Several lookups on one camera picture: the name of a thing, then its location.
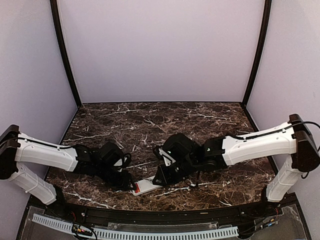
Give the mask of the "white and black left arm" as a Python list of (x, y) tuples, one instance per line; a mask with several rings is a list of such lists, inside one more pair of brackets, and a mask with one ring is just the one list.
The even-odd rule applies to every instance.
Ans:
[(51, 210), (60, 218), (67, 218), (71, 213), (62, 191), (32, 172), (26, 163), (96, 176), (112, 189), (130, 191), (136, 189), (126, 169), (131, 160), (131, 154), (124, 153), (112, 142), (98, 148), (82, 144), (58, 145), (30, 137), (14, 124), (0, 135), (0, 179), (16, 184), (43, 204), (51, 205)]

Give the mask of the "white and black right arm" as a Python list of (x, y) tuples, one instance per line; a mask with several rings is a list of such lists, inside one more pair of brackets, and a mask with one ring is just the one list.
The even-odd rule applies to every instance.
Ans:
[(153, 152), (164, 163), (159, 165), (152, 183), (169, 186), (195, 172), (213, 172), (238, 163), (274, 155), (286, 155), (286, 161), (265, 189), (255, 213), (266, 217), (303, 173), (320, 165), (319, 149), (307, 125), (298, 114), (273, 128), (244, 135), (226, 134), (207, 139), (202, 145), (183, 133), (171, 135)]

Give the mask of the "white remote with green buttons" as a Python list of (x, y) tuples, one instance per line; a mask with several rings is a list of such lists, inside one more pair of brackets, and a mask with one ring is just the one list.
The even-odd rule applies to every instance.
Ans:
[(155, 176), (151, 176), (151, 177), (148, 177), (148, 178), (144, 178), (142, 180), (139, 180), (135, 183), (138, 183), (139, 184), (139, 187), (140, 187), (140, 190), (141, 192), (138, 192), (138, 193), (135, 193), (135, 189), (131, 191), (131, 193), (134, 195), (134, 196), (139, 196), (139, 195), (142, 195), (142, 194), (146, 194), (146, 193), (149, 193), (151, 191), (154, 191), (156, 189), (159, 189), (161, 188), (160, 185), (154, 185), (153, 184), (153, 179), (154, 179)]

